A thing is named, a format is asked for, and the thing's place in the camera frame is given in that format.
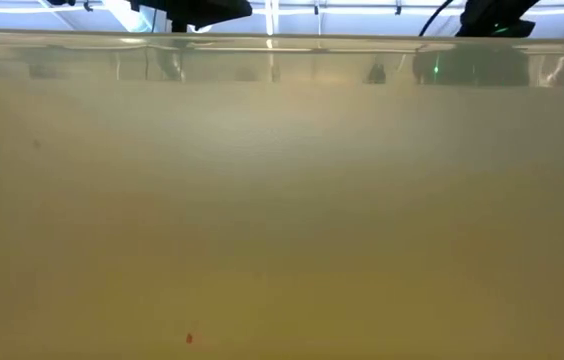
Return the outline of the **yellow translucent plastic bin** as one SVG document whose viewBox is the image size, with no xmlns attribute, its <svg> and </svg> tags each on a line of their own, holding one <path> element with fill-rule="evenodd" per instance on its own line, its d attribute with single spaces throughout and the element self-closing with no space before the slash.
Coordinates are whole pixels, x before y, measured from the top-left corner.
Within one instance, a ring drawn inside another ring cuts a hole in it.
<svg viewBox="0 0 564 360">
<path fill-rule="evenodd" d="M 564 39 L 0 31 L 0 360 L 564 360 Z"/>
</svg>

